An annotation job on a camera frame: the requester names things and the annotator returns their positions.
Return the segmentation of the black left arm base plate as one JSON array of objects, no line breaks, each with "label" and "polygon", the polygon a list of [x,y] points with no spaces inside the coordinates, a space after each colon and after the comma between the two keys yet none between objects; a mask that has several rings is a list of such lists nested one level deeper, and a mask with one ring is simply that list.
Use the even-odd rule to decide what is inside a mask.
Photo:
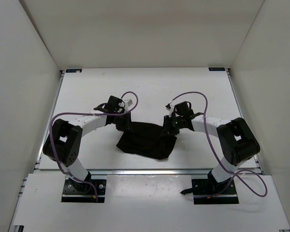
[{"label": "black left arm base plate", "polygon": [[106,176],[91,176],[91,183],[95,186],[97,195],[91,185],[78,183],[65,178],[61,201],[63,203],[104,203],[106,193]]}]

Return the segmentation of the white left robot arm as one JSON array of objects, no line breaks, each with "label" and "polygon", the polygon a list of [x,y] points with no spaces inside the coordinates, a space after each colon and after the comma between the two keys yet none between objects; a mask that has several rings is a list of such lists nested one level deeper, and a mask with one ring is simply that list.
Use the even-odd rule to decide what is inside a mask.
[{"label": "white left robot arm", "polygon": [[110,96],[108,102],[98,105],[90,113],[67,113],[78,116],[74,120],[52,119],[43,153],[57,163],[79,192],[86,193],[93,187],[90,172],[78,159],[82,138],[110,124],[123,126],[131,117],[132,105],[132,100]]}]

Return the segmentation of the black skirt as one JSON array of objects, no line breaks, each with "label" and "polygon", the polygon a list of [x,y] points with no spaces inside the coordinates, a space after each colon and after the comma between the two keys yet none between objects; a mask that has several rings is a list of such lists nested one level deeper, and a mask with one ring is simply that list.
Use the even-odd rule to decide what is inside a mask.
[{"label": "black skirt", "polygon": [[163,136],[162,126],[145,122],[132,122],[116,144],[122,152],[165,160],[172,153],[177,137]]}]

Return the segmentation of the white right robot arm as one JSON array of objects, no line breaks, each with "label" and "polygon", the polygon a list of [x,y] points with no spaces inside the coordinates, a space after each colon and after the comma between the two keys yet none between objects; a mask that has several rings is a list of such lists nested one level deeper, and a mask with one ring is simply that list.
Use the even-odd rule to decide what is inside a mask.
[{"label": "white right robot arm", "polygon": [[231,179],[238,168],[247,160],[258,154],[260,145],[246,121],[238,117],[225,120],[208,117],[206,111],[195,113],[191,103],[184,101],[176,105],[166,105],[169,114],[164,117],[163,135],[178,135],[181,129],[204,132],[210,148],[210,137],[218,138],[223,158],[207,175],[207,189],[219,193]]}]

